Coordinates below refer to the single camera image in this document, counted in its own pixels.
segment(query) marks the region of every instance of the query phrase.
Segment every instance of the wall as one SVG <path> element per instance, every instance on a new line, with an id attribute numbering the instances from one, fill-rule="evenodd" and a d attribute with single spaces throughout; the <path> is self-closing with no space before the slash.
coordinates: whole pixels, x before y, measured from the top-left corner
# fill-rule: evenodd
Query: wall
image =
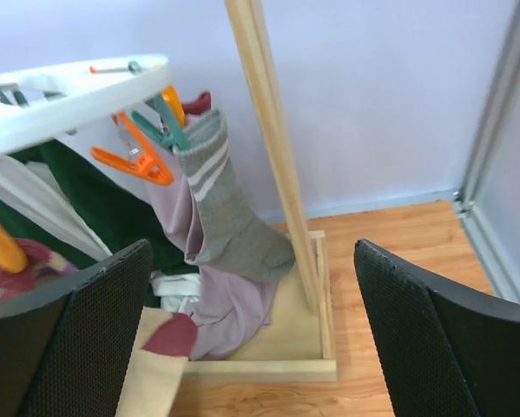
<path id="1" fill-rule="evenodd" d="M 513 3 L 264 0 L 310 215 L 458 188 Z M 279 215 L 221 0 L 0 0 L 0 72 L 145 52 L 169 56 L 182 98 L 212 91 L 252 204 Z M 121 149 L 113 132 L 68 143 Z"/>
<path id="2" fill-rule="evenodd" d="M 520 291 L 520 81 L 499 140 L 483 190 L 476 198 Z"/>

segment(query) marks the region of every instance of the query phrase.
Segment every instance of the wooden base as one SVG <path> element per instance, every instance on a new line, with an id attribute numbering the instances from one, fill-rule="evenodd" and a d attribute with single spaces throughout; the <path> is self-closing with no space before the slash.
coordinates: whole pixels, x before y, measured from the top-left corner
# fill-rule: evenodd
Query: wooden base
<path id="1" fill-rule="evenodd" d="M 332 298 L 325 232 L 310 232 L 320 281 L 319 313 L 308 309 L 299 269 L 281 280 L 271 309 L 271 326 L 225 361 L 189 362 L 185 381 L 335 381 Z"/>

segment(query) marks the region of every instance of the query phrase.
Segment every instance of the wooden post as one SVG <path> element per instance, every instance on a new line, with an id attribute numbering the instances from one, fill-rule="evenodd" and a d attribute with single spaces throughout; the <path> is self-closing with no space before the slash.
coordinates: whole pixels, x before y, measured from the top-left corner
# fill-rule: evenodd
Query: wooden post
<path id="1" fill-rule="evenodd" d="M 312 313 L 319 314 L 318 272 L 261 2 L 225 0 L 225 5 L 285 211 L 308 306 Z"/>

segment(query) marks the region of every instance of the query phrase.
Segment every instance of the metal frame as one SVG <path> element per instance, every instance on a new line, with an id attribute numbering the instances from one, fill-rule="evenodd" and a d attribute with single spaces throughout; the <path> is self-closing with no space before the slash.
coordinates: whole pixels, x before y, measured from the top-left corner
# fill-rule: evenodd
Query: metal frame
<path id="1" fill-rule="evenodd" d="M 517 2 L 490 94 L 479 124 L 476 144 L 463 186 L 453 202 L 464 231 L 471 240 L 495 293 L 520 303 L 520 274 L 485 214 L 478 199 L 502 141 L 501 132 L 520 80 L 520 1 Z"/>

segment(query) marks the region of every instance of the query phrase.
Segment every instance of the striped sock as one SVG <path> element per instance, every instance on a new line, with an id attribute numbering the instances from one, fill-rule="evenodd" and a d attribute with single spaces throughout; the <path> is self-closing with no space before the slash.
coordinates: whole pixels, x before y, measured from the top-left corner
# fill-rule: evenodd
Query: striped sock
<path id="1" fill-rule="evenodd" d="M 210 110 L 185 130 L 190 150 L 174 149 L 196 201 L 204 242 L 194 263 L 256 281 L 276 281 L 294 264 L 291 242 L 250 207 L 229 158 L 227 123 Z"/>

